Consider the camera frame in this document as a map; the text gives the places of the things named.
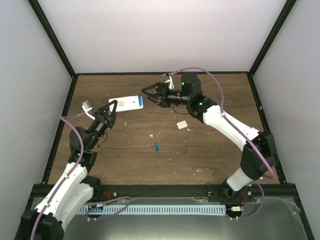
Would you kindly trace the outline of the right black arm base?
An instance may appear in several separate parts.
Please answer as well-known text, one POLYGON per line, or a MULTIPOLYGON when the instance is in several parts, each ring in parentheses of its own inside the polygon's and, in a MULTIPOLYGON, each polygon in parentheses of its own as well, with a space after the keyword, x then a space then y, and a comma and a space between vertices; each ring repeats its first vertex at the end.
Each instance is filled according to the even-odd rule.
POLYGON ((244 190, 233 191, 223 184, 209 184, 206 186, 205 192, 211 202, 240 203, 242 201, 252 201, 252 197, 244 190))

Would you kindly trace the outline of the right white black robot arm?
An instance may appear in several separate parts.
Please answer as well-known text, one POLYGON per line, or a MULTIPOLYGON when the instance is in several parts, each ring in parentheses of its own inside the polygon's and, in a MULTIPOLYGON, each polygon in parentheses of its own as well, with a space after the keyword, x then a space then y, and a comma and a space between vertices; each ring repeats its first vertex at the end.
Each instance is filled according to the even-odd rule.
POLYGON ((181 75, 181 88, 173 87, 172 74, 165 82, 157 82, 141 91, 161 108, 185 105, 189 115, 230 139, 242 152, 239 168, 222 183, 223 198, 229 202, 240 196, 240 190, 252 181, 275 176, 277 147, 269 130, 259 131, 226 113, 221 104, 205 96, 201 81, 194 72, 181 75))

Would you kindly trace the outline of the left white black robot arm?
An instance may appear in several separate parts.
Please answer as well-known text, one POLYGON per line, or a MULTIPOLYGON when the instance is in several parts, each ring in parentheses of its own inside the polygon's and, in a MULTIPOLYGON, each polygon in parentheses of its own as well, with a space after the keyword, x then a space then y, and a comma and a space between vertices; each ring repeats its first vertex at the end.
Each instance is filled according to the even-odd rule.
POLYGON ((60 119, 69 127, 70 156, 56 184, 34 208, 21 216, 21 239, 61 240, 71 220, 87 202, 97 202, 102 196, 100 180, 89 176, 95 164, 94 151, 100 138, 111 129, 117 117, 118 101, 112 100, 92 111, 88 101, 82 109, 92 120, 88 129, 73 126, 66 117, 60 119))

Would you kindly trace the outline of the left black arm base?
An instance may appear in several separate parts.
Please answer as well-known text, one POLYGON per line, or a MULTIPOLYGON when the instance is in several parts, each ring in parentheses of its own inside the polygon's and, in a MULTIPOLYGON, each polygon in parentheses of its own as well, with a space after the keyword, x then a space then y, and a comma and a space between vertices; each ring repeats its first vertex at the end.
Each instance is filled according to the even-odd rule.
POLYGON ((97 203, 113 200, 118 196, 116 185, 97 184, 93 187, 93 196, 87 203, 97 203))

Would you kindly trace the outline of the white battery cover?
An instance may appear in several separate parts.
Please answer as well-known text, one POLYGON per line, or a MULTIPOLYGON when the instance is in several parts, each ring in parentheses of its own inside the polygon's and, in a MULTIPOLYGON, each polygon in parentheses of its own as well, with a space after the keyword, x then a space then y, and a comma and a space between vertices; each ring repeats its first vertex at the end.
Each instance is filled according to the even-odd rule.
POLYGON ((176 126, 179 130, 182 130, 188 127, 188 123, 185 120, 183 120, 183 121, 177 122, 176 126))

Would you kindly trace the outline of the white remote control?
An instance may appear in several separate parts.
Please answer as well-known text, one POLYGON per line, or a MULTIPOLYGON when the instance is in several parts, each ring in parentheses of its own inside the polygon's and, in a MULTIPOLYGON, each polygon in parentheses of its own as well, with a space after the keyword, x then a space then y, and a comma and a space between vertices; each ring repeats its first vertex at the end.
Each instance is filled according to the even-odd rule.
POLYGON ((144 107, 144 105, 139 106, 138 95, 111 98, 108 100, 108 102, 111 102, 113 100, 118 101, 117 109, 116 109, 117 113, 118 112, 133 111, 133 110, 140 110, 144 107))

